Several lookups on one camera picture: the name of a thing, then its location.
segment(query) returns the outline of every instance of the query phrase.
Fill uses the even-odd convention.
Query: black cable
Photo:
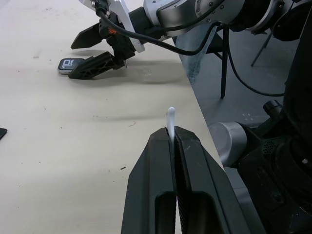
[[[219,4],[214,4],[208,11],[206,11],[203,15],[201,15],[200,17],[198,17],[197,19],[187,23],[187,24],[183,24],[180,26],[176,26],[176,27],[170,27],[170,28],[161,28],[163,31],[165,32],[172,32],[172,31],[177,31],[177,30],[181,30],[184,28],[188,28],[194,24],[197,24],[199,22],[201,22],[202,20],[204,20],[208,15],[210,15],[215,9],[217,9],[225,0],[221,0]]]
[[[255,88],[249,86],[248,84],[246,84],[242,79],[241,77],[239,76],[239,74],[237,73],[237,70],[234,66],[234,63],[233,63],[233,58],[232,58],[232,54],[231,54],[231,50],[230,50],[230,43],[229,43],[229,60],[230,60],[230,64],[232,66],[232,69],[233,69],[233,72],[236,76],[236,78],[239,80],[239,82],[241,82],[247,89],[257,93],[257,94],[260,94],[260,95],[264,95],[264,96],[268,96],[268,97],[282,97],[284,96],[284,93],[282,94],[270,94],[270,93],[264,93],[264,92],[261,92],[259,90],[256,90]]]
[[[192,56],[192,55],[196,55],[198,54],[205,46],[210,34],[211,34],[211,31],[213,30],[213,28],[216,26],[216,25],[220,25],[219,22],[215,22],[211,25],[211,27],[209,28],[204,40],[202,41],[202,43],[200,44],[200,46],[194,50],[194,51],[187,51],[187,50],[182,50],[182,49],[179,49],[175,46],[172,46],[172,45],[169,45],[167,43],[164,43],[162,41],[159,41],[155,38],[152,38],[152,37],[149,37],[149,36],[146,36],[146,35],[143,35],[143,34],[139,34],[139,33],[134,33],[134,32],[130,32],[130,31],[127,31],[119,26],[117,26],[116,24],[114,24],[113,22],[111,22],[107,17],[106,17],[106,13],[104,12],[104,10],[99,10],[98,11],[98,15],[102,18],[102,20],[108,25],[110,26],[112,29],[114,29],[115,31],[117,31],[119,34],[125,36],[125,37],[129,37],[129,38],[134,38],[134,39],[138,39],[140,41],[144,41],[144,42],[148,42],[148,43],[152,43],[152,44],[155,44],[155,45],[158,45],[162,48],[165,48],[167,50],[170,50],[172,52],[175,52],[175,53],[178,53],[178,54],[181,54],[181,55],[187,55],[187,56]]]

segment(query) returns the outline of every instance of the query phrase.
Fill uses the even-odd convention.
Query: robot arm
[[[89,58],[79,64],[69,75],[74,79],[89,79],[109,69],[119,69],[135,51],[144,51],[144,43],[164,45],[162,41],[179,36],[203,23],[230,25],[232,31],[249,30],[263,33],[282,15],[284,2],[293,0],[144,0],[143,7],[129,12],[124,0],[79,0],[87,7],[105,10],[106,17],[89,29],[82,31],[72,49],[88,48],[106,39],[114,55],[105,52],[100,57]],[[127,31],[141,37],[130,37]],[[172,51],[182,50],[171,45]]]

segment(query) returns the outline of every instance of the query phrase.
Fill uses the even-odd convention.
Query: screw
[[[306,158],[304,160],[302,160],[303,164],[307,164],[309,162],[309,160],[307,160]]]

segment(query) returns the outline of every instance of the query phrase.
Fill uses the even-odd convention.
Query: white table
[[[221,164],[177,54],[148,44],[95,81],[58,74],[63,58],[112,52],[105,42],[70,49],[97,22],[78,0],[0,10],[1,234],[120,233],[128,175],[170,106]]]

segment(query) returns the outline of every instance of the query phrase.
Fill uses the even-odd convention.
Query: gray floor
[[[282,42],[272,38],[254,67],[250,64],[268,35],[254,36],[250,32],[230,33],[231,52],[241,78],[250,86],[267,93],[283,93],[298,40]],[[245,88],[228,65],[226,96],[220,100],[221,60],[209,54],[203,60],[201,71],[193,86],[207,124],[216,121],[237,121],[247,125],[264,122],[268,116],[262,109],[272,99]]]

